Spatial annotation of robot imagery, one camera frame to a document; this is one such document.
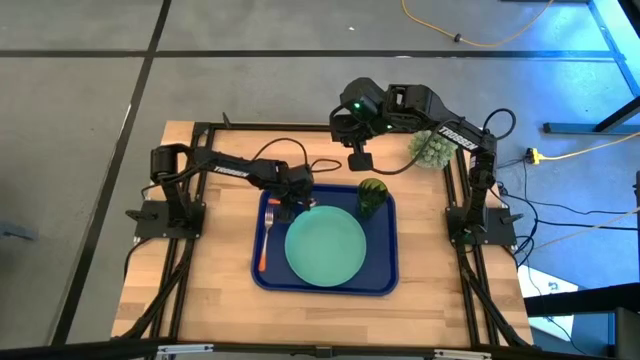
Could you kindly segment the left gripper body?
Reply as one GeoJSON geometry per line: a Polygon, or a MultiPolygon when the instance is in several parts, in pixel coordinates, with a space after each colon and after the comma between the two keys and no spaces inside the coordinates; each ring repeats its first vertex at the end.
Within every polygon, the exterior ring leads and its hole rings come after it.
{"type": "Polygon", "coordinates": [[[309,165],[289,167],[281,163],[277,167],[277,180],[272,188],[272,196],[281,202],[309,203],[314,178],[309,165]]]}

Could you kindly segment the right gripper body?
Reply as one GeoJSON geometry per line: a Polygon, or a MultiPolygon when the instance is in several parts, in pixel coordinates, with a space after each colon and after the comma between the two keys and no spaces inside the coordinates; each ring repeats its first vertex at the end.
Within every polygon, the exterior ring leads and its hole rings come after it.
{"type": "Polygon", "coordinates": [[[329,114],[329,126],[333,142],[346,148],[362,150],[368,140],[386,134],[393,129],[379,109],[364,102],[339,105],[329,114]]]}

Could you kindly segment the green translucent cup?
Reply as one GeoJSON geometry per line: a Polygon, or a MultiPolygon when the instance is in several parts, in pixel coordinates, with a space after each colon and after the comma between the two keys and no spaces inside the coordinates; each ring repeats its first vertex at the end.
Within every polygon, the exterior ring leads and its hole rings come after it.
{"type": "Polygon", "coordinates": [[[388,188],[377,178],[364,179],[357,188],[357,208],[361,217],[370,218],[386,202],[388,188]]]}

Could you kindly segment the teal round plate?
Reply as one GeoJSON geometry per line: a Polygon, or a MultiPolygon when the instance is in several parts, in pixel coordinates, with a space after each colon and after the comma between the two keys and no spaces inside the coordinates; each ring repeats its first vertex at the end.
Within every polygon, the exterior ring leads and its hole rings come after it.
{"type": "Polygon", "coordinates": [[[317,206],[299,214],[285,234],[287,264],[303,282],[340,286],[362,268],[367,237],[359,222],[335,206],[317,206]]]}

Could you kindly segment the fork with orange handle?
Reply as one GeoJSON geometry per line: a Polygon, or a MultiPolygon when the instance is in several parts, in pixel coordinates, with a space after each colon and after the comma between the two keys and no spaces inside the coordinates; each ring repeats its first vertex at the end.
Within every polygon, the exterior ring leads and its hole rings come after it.
{"type": "Polygon", "coordinates": [[[267,268],[267,247],[268,247],[268,238],[269,231],[274,224],[274,207],[268,205],[265,209],[264,213],[264,237],[262,243],[262,249],[260,253],[260,259],[258,264],[258,270],[260,272],[265,272],[267,268]]]}

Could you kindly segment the blue plastic tray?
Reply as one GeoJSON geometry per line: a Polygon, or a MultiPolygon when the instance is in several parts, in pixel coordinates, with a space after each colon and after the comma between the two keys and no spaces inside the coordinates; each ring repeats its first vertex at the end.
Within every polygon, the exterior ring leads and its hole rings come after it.
{"type": "MultiPolygon", "coordinates": [[[[273,198],[271,193],[263,191],[258,207],[251,264],[251,274],[257,285],[266,290],[342,293],[358,296],[384,296],[393,291],[399,275],[396,213],[392,196],[388,196],[386,202],[372,217],[363,218],[357,208],[356,186],[317,184],[313,187],[312,199],[316,199],[319,203],[314,207],[335,206],[347,211],[359,222],[367,237],[367,255],[360,271],[348,282],[328,288],[303,282],[287,264],[284,240],[292,222],[290,224],[274,222],[269,231],[267,268],[265,272],[258,270],[264,237],[264,213],[266,207],[270,205],[267,203],[269,198],[273,198]]],[[[302,212],[304,210],[300,205],[295,206],[296,217],[302,212]]]]}

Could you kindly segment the green artificial succulent plant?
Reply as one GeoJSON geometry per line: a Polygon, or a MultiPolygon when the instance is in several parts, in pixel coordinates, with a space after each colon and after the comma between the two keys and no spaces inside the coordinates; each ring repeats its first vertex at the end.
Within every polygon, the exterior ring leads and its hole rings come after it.
{"type": "Polygon", "coordinates": [[[408,145],[411,158],[421,168],[443,169],[455,156],[457,145],[441,135],[431,135],[425,130],[414,133],[408,145]]]}

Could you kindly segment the white sheet with blue logo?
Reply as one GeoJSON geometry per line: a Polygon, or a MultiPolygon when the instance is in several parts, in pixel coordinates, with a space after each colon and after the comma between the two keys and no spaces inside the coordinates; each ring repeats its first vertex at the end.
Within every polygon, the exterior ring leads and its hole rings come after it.
{"type": "MultiPolygon", "coordinates": [[[[524,298],[539,295],[577,292],[579,286],[542,271],[522,265],[518,269],[518,279],[524,298]]],[[[570,341],[574,316],[528,317],[529,325],[563,341],[570,341]]]]}

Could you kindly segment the black rig crossbar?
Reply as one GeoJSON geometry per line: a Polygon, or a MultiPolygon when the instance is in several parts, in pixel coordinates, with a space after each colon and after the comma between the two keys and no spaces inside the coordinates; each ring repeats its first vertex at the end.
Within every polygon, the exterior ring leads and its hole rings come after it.
{"type": "Polygon", "coordinates": [[[0,360],[130,360],[155,356],[157,348],[172,344],[213,344],[207,353],[266,353],[307,355],[328,359],[336,356],[398,356],[433,360],[435,349],[486,352],[492,360],[618,360],[583,354],[544,351],[538,347],[509,347],[480,344],[470,348],[339,346],[339,345],[269,345],[239,343],[177,343],[171,338],[123,339],[101,342],[49,345],[0,350],[0,360]]]}

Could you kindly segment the black beam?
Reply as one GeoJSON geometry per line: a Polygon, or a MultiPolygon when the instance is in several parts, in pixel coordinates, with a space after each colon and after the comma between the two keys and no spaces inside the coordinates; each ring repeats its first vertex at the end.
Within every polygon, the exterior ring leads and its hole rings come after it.
{"type": "Polygon", "coordinates": [[[533,296],[525,307],[531,317],[613,313],[615,358],[640,360],[640,282],[533,296]]]}

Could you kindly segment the black aluminium table frame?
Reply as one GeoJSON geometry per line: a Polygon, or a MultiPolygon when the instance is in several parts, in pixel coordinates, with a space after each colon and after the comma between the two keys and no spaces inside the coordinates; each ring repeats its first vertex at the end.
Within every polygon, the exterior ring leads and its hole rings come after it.
{"type": "MultiPolygon", "coordinates": [[[[328,125],[211,124],[212,149],[250,158],[267,141],[291,137],[309,158],[346,162],[347,149],[332,143],[328,125]]],[[[167,343],[213,344],[219,351],[269,351],[338,355],[422,355],[433,349],[526,349],[508,346],[503,335],[490,345],[488,317],[477,296],[463,294],[456,250],[447,238],[445,207],[462,203],[469,155],[450,170],[413,169],[382,177],[396,203],[399,284],[382,297],[267,291],[251,279],[251,248],[260,193],[239,179],[208,175],[204,233],[194,242],[182,312],[177,289],[165,307],[159,335],[125,335],[157,295],[169,240],[150,240],[132,255],[112,335],[116,339],[160,338],[167,343]]],[[[516,265],[497,246],[483,246],[492,301],[529,349],[532,335],[516,265]]]]}

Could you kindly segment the silver metal bracket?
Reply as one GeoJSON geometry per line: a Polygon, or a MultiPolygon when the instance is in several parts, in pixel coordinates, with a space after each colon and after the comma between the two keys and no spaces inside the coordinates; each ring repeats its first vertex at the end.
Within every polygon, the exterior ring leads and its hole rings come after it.
{"type": "Polygon", "coordinates": [[[492,360],[492,355],[486,352],[435,349],[433,360],[492,360]]]}
{"type": "Polygon", "coordinates": [[[157,348],[156,355],[171,357],[183,354],[199,354],[213,352],[215,346],[213,344],[172,344],[162,345],[157,348]]]}

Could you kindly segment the black metal stand frame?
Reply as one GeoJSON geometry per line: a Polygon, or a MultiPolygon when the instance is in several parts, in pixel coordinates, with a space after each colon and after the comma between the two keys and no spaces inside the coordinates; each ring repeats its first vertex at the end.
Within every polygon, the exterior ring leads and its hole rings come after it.
{"type": "Polygon", "coordinates": [[[613,60],[634,98],[597,124],[547,122],[543,124],[543,131],[547,134],[565,135],[622,136],[638,133],[640,132],[639,124],[627,125],[626,122],[640,114],[640,85],[635,80],[631,69],[623,58],[623,53],[616,44],[614,37],[608,29],[595,1],[588,0],[587,6],[594,21],[599,27],[600,33],[608,49],[613,53],[613,60]]]}

